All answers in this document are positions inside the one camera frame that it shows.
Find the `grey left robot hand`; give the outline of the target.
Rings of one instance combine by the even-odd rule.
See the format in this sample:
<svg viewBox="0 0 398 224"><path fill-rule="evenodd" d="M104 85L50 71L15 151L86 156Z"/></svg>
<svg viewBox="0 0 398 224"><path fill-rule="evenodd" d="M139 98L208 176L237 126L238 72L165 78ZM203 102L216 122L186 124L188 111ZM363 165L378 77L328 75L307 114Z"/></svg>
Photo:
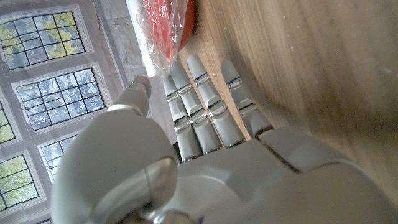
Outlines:
<svg viewBox="0 0 398 224"><path fill-rule="evenodd" d="M353 161L292 128L274 128L232 62L224 80L246 141L201 60L165 81L172 147L147 117L137 76L69 145L52 189L54 223L396 223L397 206Z"/></svg>

